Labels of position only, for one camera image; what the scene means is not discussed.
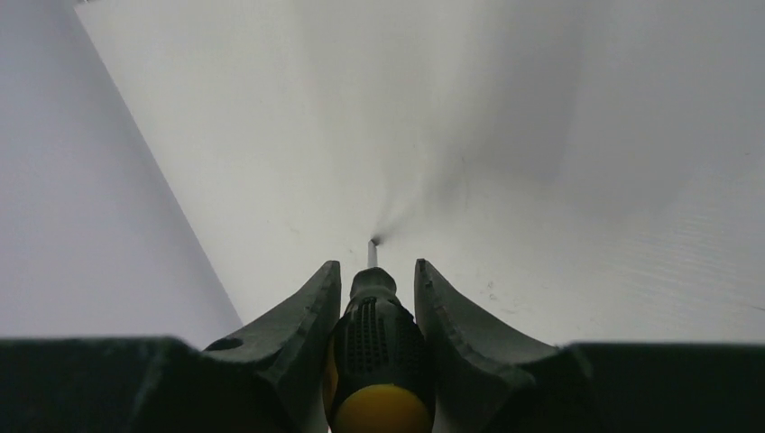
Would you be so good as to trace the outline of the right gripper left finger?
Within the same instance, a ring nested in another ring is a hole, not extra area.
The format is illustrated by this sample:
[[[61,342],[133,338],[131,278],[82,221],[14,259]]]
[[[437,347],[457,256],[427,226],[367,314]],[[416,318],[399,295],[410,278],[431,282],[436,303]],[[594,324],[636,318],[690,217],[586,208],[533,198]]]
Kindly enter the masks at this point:
[[[323,432],[340,265],[203,350],[171,336],[5,339],[4,432]]]

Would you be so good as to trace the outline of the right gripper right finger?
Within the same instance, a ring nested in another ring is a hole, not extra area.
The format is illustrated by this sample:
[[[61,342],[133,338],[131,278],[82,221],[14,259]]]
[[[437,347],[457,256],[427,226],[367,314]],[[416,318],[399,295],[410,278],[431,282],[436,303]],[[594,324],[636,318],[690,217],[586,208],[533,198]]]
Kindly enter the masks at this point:
[[[547,345],[416,262],[416,319],[434,356],[438,432],[761,432],[764,348]]]

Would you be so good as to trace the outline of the yellow black screwdriver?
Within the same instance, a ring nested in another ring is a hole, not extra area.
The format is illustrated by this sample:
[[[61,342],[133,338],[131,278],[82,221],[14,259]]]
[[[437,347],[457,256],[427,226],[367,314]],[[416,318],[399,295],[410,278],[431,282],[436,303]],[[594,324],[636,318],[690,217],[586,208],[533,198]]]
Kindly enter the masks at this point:
[[[397,284],[367,244],[345,312],[327,341],[322,400],[332,432],[430,432],[436,412],[434,358]]]

